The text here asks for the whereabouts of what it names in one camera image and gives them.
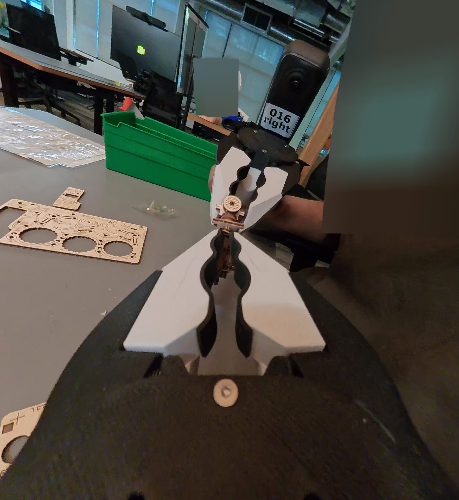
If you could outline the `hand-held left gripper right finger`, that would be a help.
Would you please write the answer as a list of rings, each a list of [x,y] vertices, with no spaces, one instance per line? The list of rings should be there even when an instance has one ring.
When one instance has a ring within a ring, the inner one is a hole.
[[[289,272],[238,233],[232,234],[237,298],[235,334],[244,357],[264,374],[275,357],[321,352],[326,342]]]

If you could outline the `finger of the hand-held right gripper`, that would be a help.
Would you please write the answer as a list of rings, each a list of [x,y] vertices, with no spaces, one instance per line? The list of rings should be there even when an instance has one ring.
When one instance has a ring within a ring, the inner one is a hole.
[[[241,202],[236,213],[237,220],[229,225],[244,227],[245,215],[254,193],[254,179],[247,178],[250,163],[251,158],[244,151],[231,147],[220,164],[215,166],[209,203],[211,221],[221,219],[221,214],[230,213],[224,207],[224,200],[237,197]]]
[[[246,177],[239,182],[239,199],[245,211],[242,233],[255,226],[282,199],[288,173],[277,167],[266,167],[258,172],[250,167]]]

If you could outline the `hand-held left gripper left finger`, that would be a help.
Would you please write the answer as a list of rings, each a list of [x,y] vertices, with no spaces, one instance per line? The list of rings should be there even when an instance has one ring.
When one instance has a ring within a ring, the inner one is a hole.
[[[128,352],[178,355],[196,374],[216,337],[212,287],[218,275],[214,230],[166,265],[123,346]]]

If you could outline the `wooden puzzle model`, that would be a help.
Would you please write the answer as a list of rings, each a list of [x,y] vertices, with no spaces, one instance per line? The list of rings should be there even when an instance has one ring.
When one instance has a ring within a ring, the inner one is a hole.
[[[213,218],[213,223],[221,232],[214,281],[214,284],[217,285],[220,278],[226,278],[229,273],[234,271],[230,239],[233,233],[244,229],[246,211],[241,199],[236,195],[228,195],[215,208],[216,215]]]

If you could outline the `wooden gear puzzle sheet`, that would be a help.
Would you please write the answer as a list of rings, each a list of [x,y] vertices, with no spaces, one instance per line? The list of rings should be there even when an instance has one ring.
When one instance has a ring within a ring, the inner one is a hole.
[[[0,425],[0,479],[5,475],[37,425],[46,402],[4,416]]]

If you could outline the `grey desk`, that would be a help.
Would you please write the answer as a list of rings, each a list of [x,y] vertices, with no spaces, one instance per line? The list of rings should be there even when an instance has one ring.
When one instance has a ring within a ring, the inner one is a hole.
[[[12,198],[52,205],[68,187],[85,191],[80,212],[148,228],[141,261],[0,245],[0,423],[46,402],[103,313],[212,230],[207,201],[109,171],[104,161],[45,167],[0,149],[0,206]],[[177,217],[162,220],[132,208],[152,201],[176,208]]]

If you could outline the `wooden beam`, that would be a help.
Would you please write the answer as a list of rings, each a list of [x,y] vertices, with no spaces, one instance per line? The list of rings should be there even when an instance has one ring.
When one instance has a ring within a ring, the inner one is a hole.
[[[301,178],[299,180],[299,184],[303,187],[306,186],[310,175],[316,168],[314,164],[317,161],[321,149],[327,143],[327,140],[332,133],[339,84],[340,83],[337,83],[334,88],[332,96],[328,100],[312,134],[309,136],[306,146],[302,149],[299,155],[299,159],[306,163],[306,165],[302,168]]]

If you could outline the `green bin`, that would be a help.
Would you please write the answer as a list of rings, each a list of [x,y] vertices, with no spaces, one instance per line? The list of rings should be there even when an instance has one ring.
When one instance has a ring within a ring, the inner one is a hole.
[[[101,116],[108,170],[210,201],[216,144],[133,111]]]

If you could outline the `small clear plastic bag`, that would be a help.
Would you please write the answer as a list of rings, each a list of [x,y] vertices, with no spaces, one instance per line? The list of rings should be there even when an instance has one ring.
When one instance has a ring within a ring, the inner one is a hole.
[[[138,203],[132,205],[132,208],[149,216],[157,217],[162,220],[167,220],[177,217],[178,210],[170,208],[162,204],[157,204],[155,201],[150,203]]]

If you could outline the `wooden sheet with round holes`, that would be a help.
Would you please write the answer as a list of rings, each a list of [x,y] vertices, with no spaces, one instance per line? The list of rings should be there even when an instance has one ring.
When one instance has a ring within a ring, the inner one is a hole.
[[[143,252],[147,227],[93,216],[48,205],[11,199],[0,206],[14,209],[22,214],[11,224],[0,238],[0,244],[80,255],[100,260],[139,264]],[[54,238],[47,242],[32,243],[22,239],[30,230],[49,230]],[[73,252],[65,248],[65,242],[75,238],[87,238],[94,247],[86,252]]]

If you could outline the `person's brown shirt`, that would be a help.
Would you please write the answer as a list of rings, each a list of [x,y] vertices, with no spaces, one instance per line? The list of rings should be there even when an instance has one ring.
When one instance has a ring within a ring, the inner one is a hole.
[[[297,273],[364,335],[459,487],[459,238],[343,235]]]

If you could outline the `small wooden sheet piece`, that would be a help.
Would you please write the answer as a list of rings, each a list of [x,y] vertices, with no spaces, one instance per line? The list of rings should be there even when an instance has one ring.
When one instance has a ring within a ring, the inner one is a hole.
[[[53,207],[67,209],[71,211],[79,210],[81,203],[80,197],[85,193],[84,190],[68,187],[53,203]]]

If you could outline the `black monitor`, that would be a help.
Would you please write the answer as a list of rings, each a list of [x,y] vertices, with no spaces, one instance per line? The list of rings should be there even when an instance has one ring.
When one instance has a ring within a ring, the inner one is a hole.
[[[177,74],[181,37],[148,24],[127,10],[113,6],[110,58],[133,60],[137,71],[145,70],[174,81]]]
[[[11,44],[61,60],[55,21],[51,14],[26,3],[20,7],[7,4],[6,9]]]

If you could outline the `background wooden table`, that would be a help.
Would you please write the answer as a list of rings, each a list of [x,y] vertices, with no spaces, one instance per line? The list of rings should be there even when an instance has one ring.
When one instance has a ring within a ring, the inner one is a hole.
[[[4,103],[18,108],[18,86],[14,69],[32,72],[47,80],[57,90],[82,93],[94,98],[94,133],[102,134],[102,114],[112,113],[114,104],[120,99],[131,97],[142,101],[145,97],[128,85],[120,85],[112,80],[96,76],[78,66],[33,52],[23,47],[0,40],[0,78]]]

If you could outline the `clear plastic packaging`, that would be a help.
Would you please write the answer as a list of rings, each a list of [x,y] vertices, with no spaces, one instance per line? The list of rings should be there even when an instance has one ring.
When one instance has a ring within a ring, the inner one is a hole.
[[[46,167],[75,168],[106,158],[105,147],[5,107],[0,107],[0,149]]]

